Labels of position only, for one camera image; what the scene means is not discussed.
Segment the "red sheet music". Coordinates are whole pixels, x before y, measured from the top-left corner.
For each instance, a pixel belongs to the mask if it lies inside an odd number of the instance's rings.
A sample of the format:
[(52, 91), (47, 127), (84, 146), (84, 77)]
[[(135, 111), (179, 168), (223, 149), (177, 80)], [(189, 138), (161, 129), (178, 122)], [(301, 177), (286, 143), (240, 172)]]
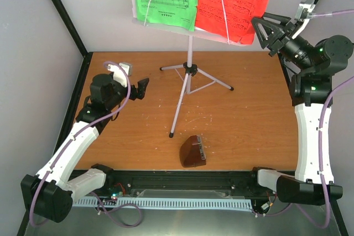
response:
[(241, 45), (251, 45), (251, 19), (261, 17), (269, 0), (198, 0), (195, 27)]

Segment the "lilac music stand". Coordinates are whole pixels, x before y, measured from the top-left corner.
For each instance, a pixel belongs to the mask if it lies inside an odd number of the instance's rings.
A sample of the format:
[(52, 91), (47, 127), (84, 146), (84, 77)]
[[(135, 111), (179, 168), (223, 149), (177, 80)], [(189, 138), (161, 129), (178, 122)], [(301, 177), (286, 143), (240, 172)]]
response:
[(193, 41), (195, 38), (210, 39), (213, 41), (218, 41), (218, 42), (226, 43), (229, 45), (246, 46), (246, 45), (241, 45), (239, 43), (230, 42), (230, 41), (226, 40), (226, 38), (224, 38), (220, 35), (209, 33), (209, 32), (206, 32), (206, 31), (196, 28), (196, 27), (193, 32), (190, 32), (190, 31), (187, 31), (187, 30), (180, 28), (180, 27), (168, 26), (168, 25), (164, 25), (164, 24), (154, 24), (154, 23), (144, 25), (142, 22), (138, 21), (136, 18), (134, 18), (134, 20), (136, 22), (138, 22), (140, 25), (143, 25), (145, 27), (156, 27), (156, 28), (160, 28), (160, 29), (164, 29), (164, 30), (171, 30), (173, 32), (181, 32), (182, 34), (188, 36), (187, 59), (184, 63), (182, 63), (180, 65), (173, 66), (173, 69), (176, 71), (179, 71), (180, 69), (184, 69), (184, 71), (185, 71), (185, 74), (182, 77), (183, 85), (182, 85), (182, 89), (181, 89), (181, 95), (187, 95), (187, 94), (192, 93), (191, 78), (195, 74), (201, 73), (201, 69), (196, 64), (194, 64), (192, 61)]

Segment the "clear plastic metronome cover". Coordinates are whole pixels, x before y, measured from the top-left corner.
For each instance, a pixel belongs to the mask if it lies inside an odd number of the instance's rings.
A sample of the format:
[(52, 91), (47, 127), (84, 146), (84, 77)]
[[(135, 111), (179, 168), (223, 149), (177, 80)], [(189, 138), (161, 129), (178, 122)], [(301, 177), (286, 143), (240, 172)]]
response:
[(198, 143), (201, 159), (206, 160), (206, 156), (205, 156), (205, 152), (204, 152), (204, 145), (203, 145), (202, 139), (199, 135), (197, 136), (197, 143)]

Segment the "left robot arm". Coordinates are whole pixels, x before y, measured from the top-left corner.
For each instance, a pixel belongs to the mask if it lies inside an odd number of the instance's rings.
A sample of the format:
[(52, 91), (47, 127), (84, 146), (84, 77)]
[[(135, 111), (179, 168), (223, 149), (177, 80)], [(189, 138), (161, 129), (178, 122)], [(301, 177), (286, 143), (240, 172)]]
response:
[(145, 78), (137, 85), (129, 79), (120, 80), (116, 73), (96, 75), (90, 84), (90, 95), (79, 111), (69, 135), (47, 164), (34, 176), (25, 175), (20, 186), (29, 220), (34, 215), (59, 223), (69, 214), (72, 205), (99, 189), (111, 192), (115, 179), (113, 169), (94, 164), (82, 175), (70, 176), (88, 147), (98, 138), (110, 121), (114, 121), (128, 100), (143, 99), (149, 83)]

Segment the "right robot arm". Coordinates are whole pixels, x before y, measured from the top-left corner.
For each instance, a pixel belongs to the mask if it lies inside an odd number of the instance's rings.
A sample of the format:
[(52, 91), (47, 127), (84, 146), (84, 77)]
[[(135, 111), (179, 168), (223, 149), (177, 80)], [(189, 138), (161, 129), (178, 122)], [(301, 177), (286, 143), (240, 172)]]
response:
[(299, 68), (287, 80), (298, 124), (298, 162), (293, 176), (257, 168), (257, 183), (274, 191), (281, 202), (320, 206), (342, 197), (329, 156), (332, 78), (344, 70), (353, 54), (352, 41), (333, 35), (315, 46), (299, 35), (289, 17), (264, 13), (251, 20), (262, 48), (280, 62)]

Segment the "brown wooden metronome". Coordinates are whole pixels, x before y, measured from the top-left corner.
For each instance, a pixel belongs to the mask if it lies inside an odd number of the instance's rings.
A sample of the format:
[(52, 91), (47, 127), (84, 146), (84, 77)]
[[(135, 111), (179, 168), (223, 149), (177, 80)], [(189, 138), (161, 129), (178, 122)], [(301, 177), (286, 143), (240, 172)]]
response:
[(205, 166), (206, 160), (201, 159), (197, 135), (192, 135), (187, 138), (187, 140), (182, 144), (179, 150), (179, 158), (182, 167), (199, 167)]

